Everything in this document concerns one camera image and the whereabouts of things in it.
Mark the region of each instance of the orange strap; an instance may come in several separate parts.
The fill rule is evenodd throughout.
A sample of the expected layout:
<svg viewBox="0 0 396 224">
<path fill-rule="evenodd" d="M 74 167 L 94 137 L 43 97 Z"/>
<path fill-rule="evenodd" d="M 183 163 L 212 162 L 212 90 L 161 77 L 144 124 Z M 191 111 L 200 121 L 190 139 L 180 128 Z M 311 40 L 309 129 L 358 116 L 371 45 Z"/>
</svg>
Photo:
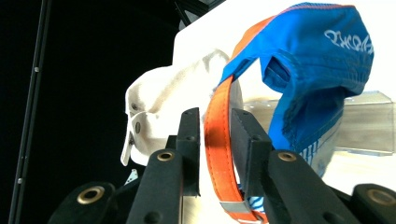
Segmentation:
<svg viewBox="0 0 396 224">
<path fill-rule="evenodd" d="M 205 115 L 205 147 L 206 159 L 212 184 L 221 202 L 242 203 L 244 201 L 239 191 L 233 172 L 233 157 L 231 152 L 229 103 L 230 89 L 233 77 L 228 77 L 216 89 Z M 253 223 L 262 219 L 267 222 L 265 214 L 249 212 L 230 212 L 233 219 L 241 223 Z"/>
</svg>

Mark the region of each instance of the brass grommet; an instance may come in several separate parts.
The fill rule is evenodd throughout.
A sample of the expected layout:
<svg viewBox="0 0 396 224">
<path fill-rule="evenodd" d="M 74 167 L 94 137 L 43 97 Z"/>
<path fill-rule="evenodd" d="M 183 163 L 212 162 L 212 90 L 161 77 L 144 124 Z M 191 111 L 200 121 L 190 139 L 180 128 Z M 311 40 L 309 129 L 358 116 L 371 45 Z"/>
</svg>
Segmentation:
<svg viewBox="0 0 396 224">
<path fill-rule="evenodd" d="M 367 195 L 375 203 L 385 206 L 392 206 L 396 204 L 396 199 L 392 195 L 380 189 L 369 189 L 367 190 Z"/>
<path fill-rule="evenodd" d="M 289 152 L 279 152 L 277 156 L 282 160 L 282 161 L 295 161 L 297 160 L 296 156 L 294 154 L 291 154 Z"/>
<path fill-rule="evenodd" d="M 175 154 L 171 151 L 165 151 L 158 154 L 157 159 L 159 161 L 171 161 L 175 157 Z"/>
<path fill-rule="evenodd" d="M 102 198 L 105 189 L 101 186 L 94 186 L 83 190 L 78 196 L 77 201 L 81 204 L 95 203 Z"/>
</svg>

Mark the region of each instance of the blue cap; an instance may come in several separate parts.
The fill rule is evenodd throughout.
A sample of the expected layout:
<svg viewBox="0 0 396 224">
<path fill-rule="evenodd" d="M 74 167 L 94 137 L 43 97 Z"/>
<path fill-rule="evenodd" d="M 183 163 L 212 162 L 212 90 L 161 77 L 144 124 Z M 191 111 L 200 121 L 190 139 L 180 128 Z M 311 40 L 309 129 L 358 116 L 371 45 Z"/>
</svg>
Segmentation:
<svg viewBox="0 0 396 224">
<path fill-rule="evenodd" d="M 269 135 L 276 149 L 302 152 L 341 118 L 344 99 L 360 94 L 374 58 L 353 6 L 302 3 L 247 31 L 221 82 L 257 59 L 262 82 L 282 93 Z"/>
</svg>

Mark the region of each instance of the fabric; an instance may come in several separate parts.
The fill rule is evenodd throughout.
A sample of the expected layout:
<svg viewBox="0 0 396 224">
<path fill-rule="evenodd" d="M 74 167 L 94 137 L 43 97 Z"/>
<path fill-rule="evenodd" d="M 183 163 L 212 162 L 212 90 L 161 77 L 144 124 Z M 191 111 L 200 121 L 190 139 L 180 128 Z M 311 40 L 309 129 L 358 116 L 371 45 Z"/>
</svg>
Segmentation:
<svg viewBox="0 0 396 224">
<path fill-rule="evenodd" d="M 125 95 L 128 124 L 121 162 L 126 165 L 131 158 L 147 165 L 149 155 L 177 134 L 180 115 L 187 109 L 199 107 L 203 125 L 215 90 L 229 78 L 226 111 L 242 108 L 238 78 L 259 59 L 262 87 L 281 93 L 269 129 L 275 149 L 300 153 L 322 176 L 332 158 L 344 99 L 363 91 L 373 58 L 370 36 L 353 6 L 303 3 L 287 8 L 247 30 L 231 60 L 213 49 L 192 64 L 154 69 L 134 82 Z M 202 197 L 193 203 L 219 211 L 213 201 L 216 189 L 207 188 L 209 145 L 201 142 L 206 147 L 200 160 Z M 232 175 L 236 185 L 237 174 Z M 264 212 L 260 195 L 245 200 L 252 211 Z"/>
<path fill-rule="evenodd" d="M 200 108 L 202 119 L 222 69 L 229 57 L 209 49 L 201 59 L 188 64 L 159 67 L 138 78 L 125 94 L 128 124 L 121 162 L 147 165 L 149 155 L 163 149 L 169 135 L 176 135 L 181 113 Z M 242 92 L 233 84 L 232 107 L 242 108 Z"/>
<path fill-rule="evenodd" d="M 220 201 L 252 201 L 243 199 L 234 183 L 224 102 L 230 98 L 230 81 L 257 59 L 262 82 L 282 93 L 269 129 L 274 148 L 300 153 L 323 176 L 335 147 L 344 99 L 363 91 L 374 49 L 353 6 L 302 3 L 248 29 L 224 68 L 205 118 L 207 165 Z M 250 206 L 263 211 L 256 203 Z"/>
</svg>

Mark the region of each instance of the transparent plastic panel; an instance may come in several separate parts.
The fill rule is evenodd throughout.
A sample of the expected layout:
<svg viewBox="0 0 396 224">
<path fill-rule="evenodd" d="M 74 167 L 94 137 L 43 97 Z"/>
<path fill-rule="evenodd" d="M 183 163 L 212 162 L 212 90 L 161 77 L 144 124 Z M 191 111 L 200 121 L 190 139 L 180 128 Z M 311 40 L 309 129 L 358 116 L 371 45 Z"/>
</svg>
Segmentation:
<svg viewBox="0 0 396 224">
<path fill-rule="evenodd" d="M 395 105 L 380 91 L 365 91 L 346 98 L 336 150 L 392 155 L 395 152 Z M 276 106 L 277 100 L 244 103 L 244 109 L 252 113 L 267 132 Z"/>
</svg>

